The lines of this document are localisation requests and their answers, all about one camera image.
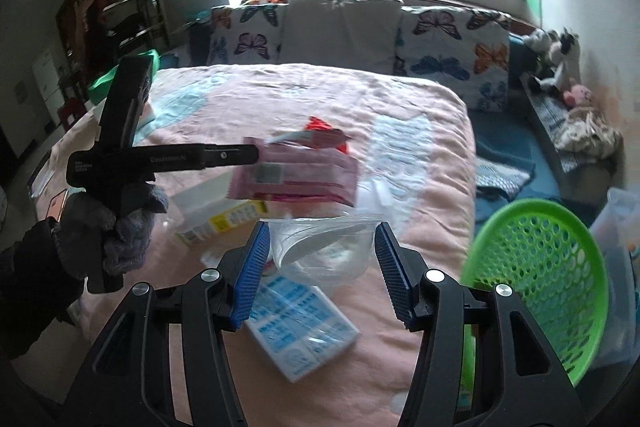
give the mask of person's arm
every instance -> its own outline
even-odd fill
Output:
[[[9,359],[27,352],[51,321],[84,290],[87,238],[108,231],[104,269],[118,275],[145,262],[154,218],[166,212],[162,190],[150,184],[124,188],[138,197],[142,208],[122,219],[85,192],[68,198],[57,223],[49,217],[36,223],[20,243],[0,253],[0,347]]]
[[[27,352],[51,321],[82,295],[84,282],[60,263],[52,217],[0,253],[0,344],[9,359]]]

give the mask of pink plush toy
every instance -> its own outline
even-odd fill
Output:
[[[591,101],[591,89],[582,84],[578,84],[574,78],[570,78],[571,89],[562,94],[562,99],[567,107],[589,107],[593,105]]]

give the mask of pink snack package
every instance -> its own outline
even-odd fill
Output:
[[[358,161],[334,148],[308,148],[245,137],[258,163],[234,168],[232,200],[318,201],[355,204]]]

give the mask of butterfly print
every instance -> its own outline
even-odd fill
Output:
[[[474,14],[466,23],[466,29],[477,30],[491,22],[499,24],[505,30],[509,29],[509,17],[493,10],[474,10]]]
[[[216,57],[220,58],[220,62],[222,64],[229,63],[229,54],[226,50],[226,39],[224,37],[220,37],[213,41],[209,51],[209,60],[207,60],[207,62],[209,64],[215,64]]]
[[[504,103],[507,100],[507,84],[505,82],[500,82],[493,91],[491,89],[491,83],[486,82],[480,86],[479,91],[482,98],[478,100],[476,109],[490,111],[496,108],[501,111],[504,108]]]
[[[468,80],[470,77],[469,72],[460,66],[460,61],[455,57],[436,58],[427,55],[411,66],[411,70],[416,74],[444,73],[458,80]]]
[[[474,73],[481,74],[495,65],[505,71],[509,69],[509,51],[504,44],[497,48],[486,44],[476,44],[476,61],[474,63]]]
[[[256,4],[247,7],[240,16],[240,22],[247,22],[258,12],[262,12],[267,22],[274,28],[278,27],[278,5],[277,4]]]
[[[211,11],[211,25],[213,26],[213,31],[216,31],[216,28],[219,26],[221,28],[226,28],[227,30],[231,29],[232,11],[232,8],[214,8]]]
[[[238,46],[234,51],[234,55],[240,55],[249,50],[255,51],[260,57],[264,58],[264,60],[269,60],[267,37],[261,33],[255,35],[243,33],[238,37]]]
[[[432,28],[440,28],[449,37],[453,37],[457,41],[462,40],[462,36],[458,32],[458,28],[454,24],[456,20],[453,14],[446,11],[430,10],[423,12],[418,17],[418,23],[414,28],[414,35],[422,35]]]
[[[406,76],[406,68],[404,66],[404,60],[396,55],[394,60],[394,74],[397,76]]]

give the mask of stuffed animal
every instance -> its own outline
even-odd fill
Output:
[[[562,93],[562,99],[569,108],[574,107],[591,107],[593,100],[591,89],[582,84],[578,84],[575,78],[570,78],[571,88]]]
[[[538,55],[546,54],[553,42],[558,40],[558,34],[551,30],[545,32],[541,28],[536,28],[531,35],[522,38],[522,42],[527,48],[532,49]]]
[[[578,35],[564,29],[560,40],[551,44],[548,60],[556,66],[553,77],[540,80],[540,88],[546,92],[563,93],[572,88],[570,79],[580,84],[580,42]]]

